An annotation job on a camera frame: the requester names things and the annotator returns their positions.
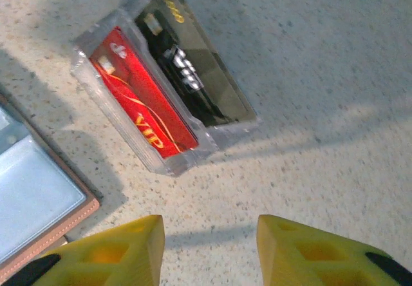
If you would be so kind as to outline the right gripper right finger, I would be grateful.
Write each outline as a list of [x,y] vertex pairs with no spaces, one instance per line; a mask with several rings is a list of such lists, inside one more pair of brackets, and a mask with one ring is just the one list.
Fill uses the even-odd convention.
[[411,272],[371,245],[269,214],[257,224],[264,285],[411,285]]

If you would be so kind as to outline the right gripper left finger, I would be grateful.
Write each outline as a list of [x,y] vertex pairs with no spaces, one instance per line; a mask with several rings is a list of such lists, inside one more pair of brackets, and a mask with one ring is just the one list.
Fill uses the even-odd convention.
[[160,215],[67,243],[27,263],[5,285],[159,285],[165,246]]

